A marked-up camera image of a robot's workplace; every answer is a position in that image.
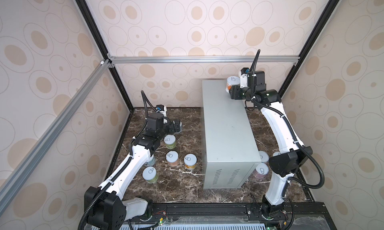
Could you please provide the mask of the orange tomato labelled can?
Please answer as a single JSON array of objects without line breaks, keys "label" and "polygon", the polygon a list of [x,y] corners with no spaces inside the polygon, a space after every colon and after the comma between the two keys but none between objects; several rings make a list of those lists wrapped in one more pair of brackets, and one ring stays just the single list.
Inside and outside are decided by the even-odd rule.
[{"label": "orange tomato labelled can", "polygon": [[230,76],[227,78],[227,86],[226,86],[226,92],[229,92],[232,86],[234,85],[240,85],[241,80],[237,76]]}]

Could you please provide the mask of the pink orange labelled can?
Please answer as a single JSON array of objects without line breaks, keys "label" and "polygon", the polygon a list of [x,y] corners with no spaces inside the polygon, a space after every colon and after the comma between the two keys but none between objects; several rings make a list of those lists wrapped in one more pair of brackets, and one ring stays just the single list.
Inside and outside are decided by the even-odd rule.
[{"label": "pink orange labelled can", "polygon": [[170,167],[176,167],[179,164],[179,154],[176,151],[169,151],[166,160]]}]

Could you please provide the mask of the white red labelled can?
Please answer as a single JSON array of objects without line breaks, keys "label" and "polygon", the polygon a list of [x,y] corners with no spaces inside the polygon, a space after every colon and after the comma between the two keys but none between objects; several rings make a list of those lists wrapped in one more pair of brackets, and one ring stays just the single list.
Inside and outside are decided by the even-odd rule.
[{"label": "white red labelled can", "polygon": [[262,163],[267,163],[270,159],[269,155],[264,151],[259,151],[259,155]]}]

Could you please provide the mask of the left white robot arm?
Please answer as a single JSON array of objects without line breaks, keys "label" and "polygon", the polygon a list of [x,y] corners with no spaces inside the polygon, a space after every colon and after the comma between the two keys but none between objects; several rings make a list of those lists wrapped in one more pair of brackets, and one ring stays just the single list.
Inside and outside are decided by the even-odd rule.
[{"label": "left white robot arm", "polygon": [[101,230],[118,230],[124,222],[146,213],[149,202],[141,198],[123,201],[124,194],[142,166],[150,162],[167,135],[182,132],[180,120],[170,120],[164,111],[151,113],[129,145],[129,153],[117,169],[97,188],[84,195],[84,214],[78,228],[92,225]]}]

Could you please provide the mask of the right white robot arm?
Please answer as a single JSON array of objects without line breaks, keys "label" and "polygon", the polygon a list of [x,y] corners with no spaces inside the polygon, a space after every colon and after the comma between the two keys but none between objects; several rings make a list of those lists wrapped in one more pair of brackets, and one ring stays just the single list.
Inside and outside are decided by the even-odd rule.
[{"label": "right white robot arm", "polygon": [[228,86],[231,99],[246,100],[254,104],[268,121],[277,140],[280,154],[270,158],[272,178],[265,194],[265,201],[270,206],[278,206],[284,202],[284,196],[289,181],[294,177],[297,169],[308,159],[301,148],[307,153],[312,150],[305,147],[293,130],[285,114],[280,96],[275,90],[255,91],[238,85]]}]

